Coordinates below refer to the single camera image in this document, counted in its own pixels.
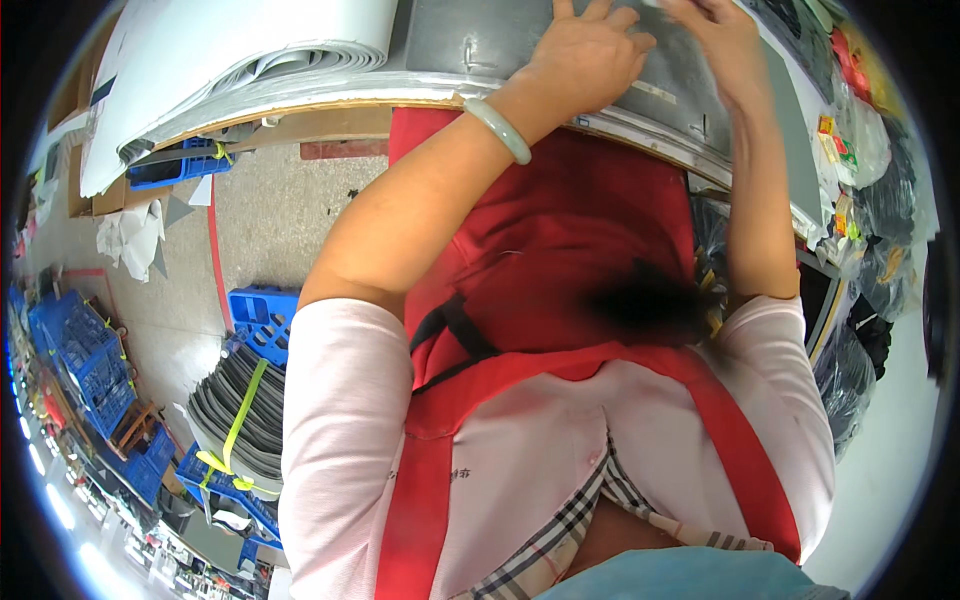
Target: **pink shirt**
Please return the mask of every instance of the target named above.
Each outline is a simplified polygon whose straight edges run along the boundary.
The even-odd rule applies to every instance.
[[[800,301],[753,299],[715,342],[701,353],[773,463],[804,561],[827,527],[834,457]],[[279,525],[294,597],[373,597],[413,382],[407,343],[396,317],[359,300],[315,302],[293,320]],[[527,379],[467,419],[454,438],[458,474],[430,597],[470,588],[537,533],[594,473],[608,432],[657,513],[749,537],[685,387],[610,361],[584,381]]]

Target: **gray triangle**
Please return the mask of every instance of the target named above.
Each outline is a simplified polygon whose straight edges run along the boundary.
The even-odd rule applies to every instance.
[[[176,196],[171,196],[169,202],[167,202],[167,220],[163,224],[163,228],[170,228],[171,225],[193,212],[193,210],[194,208],[190,204]]]
[[[163,275],[163,278],[167,278],[167,264],[163,262],[163,248],[160,246],[160,240],[156,240],[156,253],[154,254],[154,267]]]

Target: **concrete floor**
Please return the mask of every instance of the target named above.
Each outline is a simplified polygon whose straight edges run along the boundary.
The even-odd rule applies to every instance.
[[[66,164],[58,172],[66,181]],[[217,237],[227,291],[251,284],[300,287],[326,234],[349,202],[387,168],[385,156],[301,160],[298,145],[262,148],[241,155],[227,173],[214,176]],[[187,201],[199,180],[177,184]],[[181,449],[193,436],[180,406],[220,358],[225,333],[210,255],[208,209],[176,221],[161,242],[167,277],[151,269],[136,281],[121,263],[97,253],[101,219],[68,219],[65,189],[49,220],[38,229],[15,271],[33,275],[62,265],[64,281],[96,296],[115,324],[129,334],[127,354],[136,366],[137,393],[161,409]],[[166,216],[167,201],[163,202]],[[104,269],[106,276],[77,273]]]

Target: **plaid shirt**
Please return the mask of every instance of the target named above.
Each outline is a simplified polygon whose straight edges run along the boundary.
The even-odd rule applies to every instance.
[[[725,550],[773,551],[773,544],[757,538],[738,538],[718,531],[684,525],[656,513],[631,483],[616,459],[613,441],[597,461],[597,468],[584,486],[553,515],[532,538],[504,564],[480,583],[452,600],[526,600],[556,585],[584,542],[600,494],[687,546],[710,546]]]

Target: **bracelet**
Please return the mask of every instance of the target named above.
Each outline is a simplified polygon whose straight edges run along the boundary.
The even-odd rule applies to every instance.
[[[514,127],[503,118],[489,104],[479,98],[467,98],[464,101],[464,111],[469,112],[480,119],[484,125],[490,128],[490,131],[499,138],[507,149],[514,155],[516,164],[527,164],[532,158],[530,147],[523,141],[523,138],[516,132]]]

